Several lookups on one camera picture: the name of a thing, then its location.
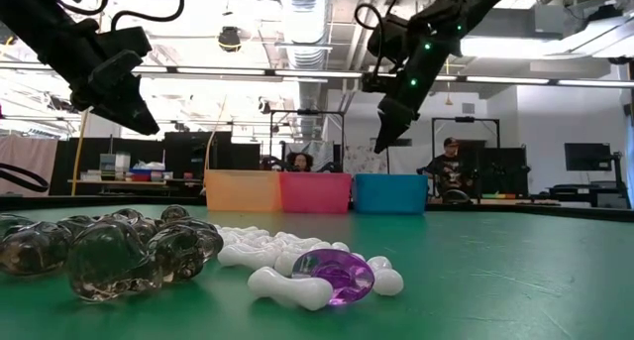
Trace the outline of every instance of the person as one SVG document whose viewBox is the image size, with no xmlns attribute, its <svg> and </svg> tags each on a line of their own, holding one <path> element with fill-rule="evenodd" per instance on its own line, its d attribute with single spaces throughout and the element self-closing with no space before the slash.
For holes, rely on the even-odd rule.
<svg viewBox="0 0 634 340">
<path fill-rule="evenodd" d="M 292 153 L 288 161 L 295 167 L 295 171 L 309 172 L 313 167 L 313 157 L 307 153 Z"/>
<path fill-rule="evenodd" d="M 465 161 L 458 155 L 458 141 L 455 138 L 447 138 L 443 148 L 444 154 L 436 157 L 427 167 L 419 169 L 418 172 L 434 177 L 436 188 L 441 195 L 455 189 L 469 194 L 474 181 L 469 176 Z"/>
</svg>

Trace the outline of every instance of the monitor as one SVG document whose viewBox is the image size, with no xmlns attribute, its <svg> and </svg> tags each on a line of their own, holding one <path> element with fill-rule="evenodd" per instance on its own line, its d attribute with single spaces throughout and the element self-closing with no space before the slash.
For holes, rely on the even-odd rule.
<svg viewBox="0 0 634 340">
<path fill-rule="evenodd" d="M 567 171 L 612 171 L 608 143 L 565 143 Z"/>
</svg>

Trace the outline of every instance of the purple translucent object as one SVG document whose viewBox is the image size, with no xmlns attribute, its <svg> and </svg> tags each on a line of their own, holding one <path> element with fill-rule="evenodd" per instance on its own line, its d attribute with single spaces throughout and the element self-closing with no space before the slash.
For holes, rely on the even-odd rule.
<svg viewBox="0 0 634 340">
<path fill-rule="evenodd" d="M 302 255 L 293 266 L 295 279 L 320 278 L 335 290 L 330 305 L 362 299 L 374 285 L 374 273 L 366 262 L 341 250 L 315 250 Z"/>
</svg>

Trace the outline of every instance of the plastic bin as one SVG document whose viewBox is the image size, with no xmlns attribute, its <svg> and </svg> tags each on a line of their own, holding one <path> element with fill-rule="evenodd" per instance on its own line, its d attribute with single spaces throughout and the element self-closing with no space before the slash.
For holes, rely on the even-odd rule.
<svg viewBox="0 0 634 340">
<path fill-rule="evenodd" d="M 427 176 L 357 174 L 353 199 L 359 213 L 422 215 Z"/>
<path fill-rule="evenodd" d="M 205 188 L 210 211 L 281 211 L 279 172 L 206 170 Z"/>
<path fill-rule="evenodd" d="M 279 176 L 284 212 L 348 212 L 353 178 L 346 173 L 283 172 Z"/>
</svg>

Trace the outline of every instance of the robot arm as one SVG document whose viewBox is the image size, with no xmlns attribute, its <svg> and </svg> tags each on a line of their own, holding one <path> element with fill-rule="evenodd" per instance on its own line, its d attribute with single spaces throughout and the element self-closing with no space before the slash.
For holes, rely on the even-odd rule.
<svg viewBox="0 0 634 340">
<path fill-rule="evenodd" d="M 158 132 L 139 93 L 140 78 L 131 74 L 152 50 L 144 30 L 98 33 L 95 20 L 75 23 L 59 4 L 58 0 L 0 0 L 0 21 L 69 83 L 70 102 L 78 110 L 92 107 L 92 113 L 139 133 Z M 115 17 L 123 14 L 147 17 L 134 12 Z"/>
<path fill-rule="evenodd" d="M 447 57 L 461 56 L 460 40 L 499 1 L 436 0 L 409 21 L 390 14 L 391 6 L 388 8 L 370 36 L 368 51 L 378 58 L 376 66 L 383 57 L 394 62 L 396 77 L 379 76 L 375 69 L 362 81 L 363 91 L 385 93 L 378 104 L 381 126 L 375 153 L 382 152 L 419 118 L 418 110 Z"/>
</svg>

